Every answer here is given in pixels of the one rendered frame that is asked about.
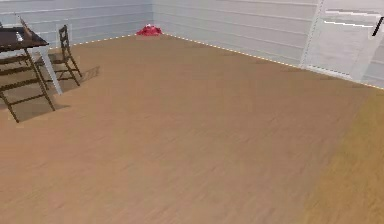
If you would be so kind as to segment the red cloth heap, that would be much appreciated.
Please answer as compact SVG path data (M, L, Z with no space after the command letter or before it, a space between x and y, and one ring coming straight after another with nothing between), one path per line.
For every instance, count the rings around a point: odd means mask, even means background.
M141 30L136 32L139 36L159 36L162 34L162 30L151 24L145 25Z

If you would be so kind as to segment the dark brown wooden chair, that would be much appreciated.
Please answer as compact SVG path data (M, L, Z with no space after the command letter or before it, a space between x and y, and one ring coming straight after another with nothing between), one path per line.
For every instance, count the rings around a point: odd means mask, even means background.
M52 100L50 99L47 90L45 89L44 82L42 81L42 78L38 72L38 69L36 65L34 64L34 61L32 59L31 54L27 51L24 50L24 54L21 55L15 55L15 56L10 56L6 58L0 58L0 77L10 77L12 75L17 75L20 73L26 73L26 72L31 72L32 77L8 84L1 84L0 85L0 99L5 103L7 109L11 113L13 119L19 123L20 120L17 117L13 106L17 104L21 104L27 101L31 101L34 99L38 99L41 97L44 97L46 101L48 102L49 106L53 111L55 111L55 107L53 105ZM38 84L41 93L38 95L30 96L24 99L19 99L13 102L10 102L5 93L7 91L21 88L24 86L32 85L32 84Z
M61 52L57 54L49 54L48 57L52 65L64 65L65 69L55 70L55 73L59 73L60 76L57 78L58 81L63 80L74 80L77 85L80 85L79 81L75 76L75 72L82 76L74 57L72 56L68 26L64 25L59 29L59 39Z

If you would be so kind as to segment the white room door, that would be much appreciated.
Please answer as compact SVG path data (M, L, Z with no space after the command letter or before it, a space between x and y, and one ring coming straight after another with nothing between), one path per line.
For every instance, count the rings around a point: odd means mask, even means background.
M361 81L384 38L372 33L384 0L319 0L303 52L303 68Z

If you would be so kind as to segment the dark brown dining table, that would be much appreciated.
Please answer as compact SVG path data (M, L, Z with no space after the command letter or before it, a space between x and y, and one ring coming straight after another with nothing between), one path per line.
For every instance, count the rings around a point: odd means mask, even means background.
M16 32L22 35L23 41L17 40ZM39 53L57 93L61 95L63 91L48 57L49 43L33 31L27 34L22 27L0 28L0 54L18 50Z

